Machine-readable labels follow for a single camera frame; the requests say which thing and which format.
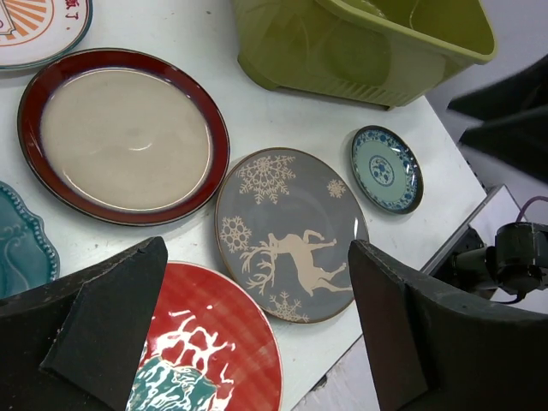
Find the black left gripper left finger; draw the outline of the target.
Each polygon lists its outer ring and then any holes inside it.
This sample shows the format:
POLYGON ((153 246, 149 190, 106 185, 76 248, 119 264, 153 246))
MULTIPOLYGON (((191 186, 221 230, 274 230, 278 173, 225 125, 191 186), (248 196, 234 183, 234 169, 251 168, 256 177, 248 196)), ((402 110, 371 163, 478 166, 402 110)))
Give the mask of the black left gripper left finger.
POLYGON ((1 301, 3 410, 124 410, 164 280, 150 237, 1 301))

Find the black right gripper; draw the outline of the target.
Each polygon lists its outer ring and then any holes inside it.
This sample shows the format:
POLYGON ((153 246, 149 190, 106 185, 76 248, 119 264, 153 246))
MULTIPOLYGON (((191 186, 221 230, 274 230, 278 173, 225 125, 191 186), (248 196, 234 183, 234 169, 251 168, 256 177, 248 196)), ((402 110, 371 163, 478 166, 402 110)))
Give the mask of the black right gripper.
MULTIPOLYGON (((448 109, 481 121, 460 142, 547 182, 547 57, 496 83, 452 99, 448 109)), ((456 287, 502 289, 522 301, 547 288, 547 226, 508 223, 495 244, 453 257, 456 287)))

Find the grey reindeer snowflake plate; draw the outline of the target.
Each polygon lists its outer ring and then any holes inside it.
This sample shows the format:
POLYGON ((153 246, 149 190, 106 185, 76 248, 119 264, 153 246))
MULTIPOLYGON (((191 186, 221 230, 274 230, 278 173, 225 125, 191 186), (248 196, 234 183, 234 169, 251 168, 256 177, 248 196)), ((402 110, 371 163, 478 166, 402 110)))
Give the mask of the grey reindeer snowflake plate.
POLYGON ((232 279, 278 319, 322 322, 354 299, 348 249, 367 239, 366 220, 343 178, 311 154, 276 147, 242 159, 220 188, 215 232, 232 279))

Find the small blue floral plate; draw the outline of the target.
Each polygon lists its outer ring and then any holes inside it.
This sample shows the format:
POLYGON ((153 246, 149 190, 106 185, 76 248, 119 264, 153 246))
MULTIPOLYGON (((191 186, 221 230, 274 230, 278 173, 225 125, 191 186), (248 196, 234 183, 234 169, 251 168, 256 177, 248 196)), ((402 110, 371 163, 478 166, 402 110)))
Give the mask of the small blue floral plate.
POLYGON ((359 129, 351 142, 350 163, 362 192, 382 210, 405 215, 418 208, 424 193, 421 169, 393 131, 375 125, 359 129))

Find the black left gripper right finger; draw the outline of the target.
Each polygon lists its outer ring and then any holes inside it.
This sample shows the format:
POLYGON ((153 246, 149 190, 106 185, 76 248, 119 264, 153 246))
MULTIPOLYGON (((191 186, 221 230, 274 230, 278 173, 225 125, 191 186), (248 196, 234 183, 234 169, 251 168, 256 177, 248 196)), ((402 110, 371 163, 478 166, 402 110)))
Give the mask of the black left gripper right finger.
POLYGON ((544 410, 547 317, 461 291, 373 244, 349 271, 383 410, 544 410))

